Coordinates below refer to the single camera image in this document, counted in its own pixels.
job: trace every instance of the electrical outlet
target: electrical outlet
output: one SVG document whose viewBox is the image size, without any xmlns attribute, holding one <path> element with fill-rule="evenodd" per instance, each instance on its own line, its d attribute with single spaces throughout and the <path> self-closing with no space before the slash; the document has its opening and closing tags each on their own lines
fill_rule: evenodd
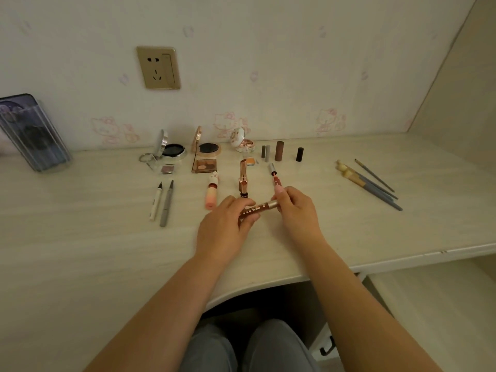
<svg viewBox="0 0 496 372">
<path fill-rule="evenodd" d="M 138 47 L 138 60 L 148 89 L 180 89 L 176 50 L 171 47 Z"/>
</svg>

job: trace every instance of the forearm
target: forearm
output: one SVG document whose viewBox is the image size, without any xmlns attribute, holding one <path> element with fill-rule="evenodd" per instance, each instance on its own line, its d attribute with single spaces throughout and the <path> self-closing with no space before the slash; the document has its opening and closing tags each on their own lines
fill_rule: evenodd
<svg viewBox="0 0 496 372">
<path fill-rule="evenodd" d="M 304 250 L 346 371 L 441 371 L 325 242 Z"/>
<path fill-rule="evenodd" d="M 222 271 L 199 257 L 187 261 L 85 372 L 176 371 Z"/>
</svg>

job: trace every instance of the person's left hand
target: person's left hand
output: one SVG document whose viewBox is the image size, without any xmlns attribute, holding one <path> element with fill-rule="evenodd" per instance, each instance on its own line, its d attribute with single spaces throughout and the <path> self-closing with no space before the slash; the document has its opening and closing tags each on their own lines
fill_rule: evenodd
<svg viewBox="0 0 496 372">
<path fill-rule="evenodd" d="M 260 214 L 247 216 L 238 226 L 239 213 L 246 206 L 255 205 L 249 198 L 228 196 L 207 214 L 200 223 L 196 236 L 195 257 L 218 262 L 225 268 L 238 255 L 251 226 Z"/>
</svg>

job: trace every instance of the gray eyeliner pen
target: gray eyeliner pen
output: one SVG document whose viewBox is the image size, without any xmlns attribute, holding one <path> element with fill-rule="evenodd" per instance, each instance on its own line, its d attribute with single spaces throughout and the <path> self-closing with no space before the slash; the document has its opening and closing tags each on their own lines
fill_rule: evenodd
<svg viewBox="0 0 496 372">
<path fill-rule="evenodd" d="M 171 206 L 172 190 L 174 187 L 174 180 L 170 182 L 169 190 L 167 190 L 167 196 L 165 197 L 164 210 L 162 210 L 162 217 L 160 218 L 160 227 L 165 227 L 167 225 L 167 219 L 169 218 L 169 209 Z"/>
</svg>

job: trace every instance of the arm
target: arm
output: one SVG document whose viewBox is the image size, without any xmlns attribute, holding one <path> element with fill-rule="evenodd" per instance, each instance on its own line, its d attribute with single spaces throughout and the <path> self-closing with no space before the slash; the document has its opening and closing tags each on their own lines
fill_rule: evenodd
<svg viewBox="0 0 496 372">
<path fill-rule="evenodd" d="M 238 216 L 250 199 L 227 197 L 200 223 L 187 261 L 86 367 L 85 372 L 169 372 L 183 359 L 212 291 L 259 214 Z"/>
<path fill-rule="evenodd" d="M 346 371 L 442 372 L 327 244 L 312 200 L 293 187 L 275 188 Z"/>
</svg>

